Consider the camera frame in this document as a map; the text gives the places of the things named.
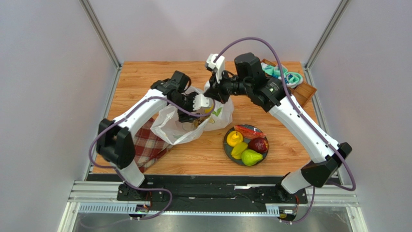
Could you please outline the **yellow fake starfruit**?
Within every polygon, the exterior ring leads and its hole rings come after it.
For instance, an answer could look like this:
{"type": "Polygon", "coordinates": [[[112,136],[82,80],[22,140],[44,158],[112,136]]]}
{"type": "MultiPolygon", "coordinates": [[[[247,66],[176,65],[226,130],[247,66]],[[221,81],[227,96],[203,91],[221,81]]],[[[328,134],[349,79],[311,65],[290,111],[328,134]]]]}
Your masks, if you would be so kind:
{"type": "Polygon", "coordinates": [[[245,142],[240,142],[233,147],[231,151],[231,156],[236,160],[240,160],[242,153],[247,149],[248,149],[248,144],[245,142]]]}

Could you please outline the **dark red fake fruit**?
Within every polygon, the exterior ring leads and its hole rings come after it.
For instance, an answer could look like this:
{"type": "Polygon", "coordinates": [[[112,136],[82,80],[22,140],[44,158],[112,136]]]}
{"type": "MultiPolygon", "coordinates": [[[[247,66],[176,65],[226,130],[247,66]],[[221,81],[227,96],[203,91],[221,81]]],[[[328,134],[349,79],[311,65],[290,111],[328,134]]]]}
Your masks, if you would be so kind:
{"type": "Polygon", "coordinates": [[[248,148],[262,154],[268,151],[269,145],[266,138],[254,138],[249,141],[248,148]]]}

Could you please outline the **brown fake longan bunch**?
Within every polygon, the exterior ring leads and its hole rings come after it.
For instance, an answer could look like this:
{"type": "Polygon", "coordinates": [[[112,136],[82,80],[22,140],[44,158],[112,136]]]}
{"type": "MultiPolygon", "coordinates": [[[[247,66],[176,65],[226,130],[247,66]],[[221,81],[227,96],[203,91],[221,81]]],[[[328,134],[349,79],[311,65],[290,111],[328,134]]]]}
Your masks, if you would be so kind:
{"type": "Polygon", "coordinates": [[[203,117],[198,117],[193,121],[193,125],[198,128],[202,123],[208,123],[210,120],[210,116],[203,116],[203,117]]]}

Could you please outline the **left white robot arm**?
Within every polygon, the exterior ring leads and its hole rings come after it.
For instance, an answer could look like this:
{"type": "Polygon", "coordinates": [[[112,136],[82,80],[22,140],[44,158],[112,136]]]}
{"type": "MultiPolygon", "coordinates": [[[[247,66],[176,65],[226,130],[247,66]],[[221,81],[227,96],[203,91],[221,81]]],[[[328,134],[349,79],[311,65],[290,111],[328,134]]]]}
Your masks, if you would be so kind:
{"type": "Polygon", "coordinates": [[[185,93],[189,83],[191,79],[187,75],[175,71],[171,78],[152,84],[145,96],[128,111],[113,120],[105,118],[99,123],[98,135],[91,148],[95,148],[97,154],[109,162],[130,187],[140,187],[145,179],[134,161],[134,136],[150,118],[172,105],[183,114],[186,122],[201,117],[197,113],[201,108],[211,107],[211,100],[203,94],[185,93]]]}

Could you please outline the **white plastic bag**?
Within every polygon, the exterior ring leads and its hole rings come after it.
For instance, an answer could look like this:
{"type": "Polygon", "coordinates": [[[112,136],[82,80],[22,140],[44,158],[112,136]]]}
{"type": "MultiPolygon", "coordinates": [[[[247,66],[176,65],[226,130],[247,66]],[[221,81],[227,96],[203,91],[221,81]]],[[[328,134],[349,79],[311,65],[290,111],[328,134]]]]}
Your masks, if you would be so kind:
{"type": "Polygon", "coordinates": [[[223,129],[233,121],[234,103],[230,98],[227,103],[216,102],[209,122],[202,123],[198,128],[193,122],[179,122],[177,108],[168,105],[159,111],[151,131],[171,145],[188,143],[198,139],[205,131],[223,129]]]}

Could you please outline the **green fake lime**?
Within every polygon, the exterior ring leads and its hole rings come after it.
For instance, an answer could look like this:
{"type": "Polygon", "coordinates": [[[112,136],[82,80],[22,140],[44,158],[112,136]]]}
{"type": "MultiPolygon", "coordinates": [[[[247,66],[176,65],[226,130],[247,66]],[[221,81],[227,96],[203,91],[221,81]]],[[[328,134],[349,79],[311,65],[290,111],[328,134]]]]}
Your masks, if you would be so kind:
{"type": "Polygon", "coordinates": [[[254,150],[247,149],[244,152],[242,152],[241,160],[244,165],[253,166],[261,160],[263,160],[263,155],[254,150]]]}

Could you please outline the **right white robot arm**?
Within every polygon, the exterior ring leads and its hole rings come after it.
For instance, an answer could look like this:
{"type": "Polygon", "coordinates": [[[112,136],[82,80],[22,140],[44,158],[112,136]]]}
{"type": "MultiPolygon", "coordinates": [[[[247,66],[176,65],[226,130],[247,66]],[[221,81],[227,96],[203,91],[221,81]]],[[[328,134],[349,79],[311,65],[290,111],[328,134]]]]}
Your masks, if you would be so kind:
{"type": "Polygon", "coordinates": [[[283,88],[281,80],[269,77],[253,53],[235,58],[236,75],[229,76],[225,58],[210,54],[205,67],[212,76],[204,93],[206,97],[226,103],[232,95],[244,95],[265,112],[279,120],[303,145],[310,162],[284,176],[277,188],[282,194],[293,194],[314,186],[322,187],[352,152],[347,143],[339,143],[323,131],[303,110],[296,98],[283,88]]]}

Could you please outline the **yellow fake pear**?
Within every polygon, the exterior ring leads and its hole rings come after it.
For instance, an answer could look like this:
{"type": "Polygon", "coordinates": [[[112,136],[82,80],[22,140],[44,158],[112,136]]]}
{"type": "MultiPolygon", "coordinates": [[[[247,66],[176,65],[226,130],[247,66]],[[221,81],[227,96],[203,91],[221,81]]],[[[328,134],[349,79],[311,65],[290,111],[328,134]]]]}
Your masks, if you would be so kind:
{"type": "Polygon", "coordinates": [[[235,147],[239,143],[243,142],[243,140],[243,135],[235,130],[231,131],[226,137],[226,142],[230,147],[235,147]]]}

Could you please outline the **red fake watermelon slice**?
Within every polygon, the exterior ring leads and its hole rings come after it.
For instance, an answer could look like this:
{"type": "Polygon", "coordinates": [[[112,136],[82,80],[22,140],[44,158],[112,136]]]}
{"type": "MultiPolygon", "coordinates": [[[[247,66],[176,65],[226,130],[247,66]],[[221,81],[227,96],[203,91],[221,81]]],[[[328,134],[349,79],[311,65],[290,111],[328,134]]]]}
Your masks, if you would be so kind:
{"type": "Polygon", "coordinates": [[[243,125],[235,125],[234,130],[241,133],[244,138],[247,138],[250,140],[255,139],[255,138],[265,138],[266,137],[265,133],[248,128],[243,125]]]}

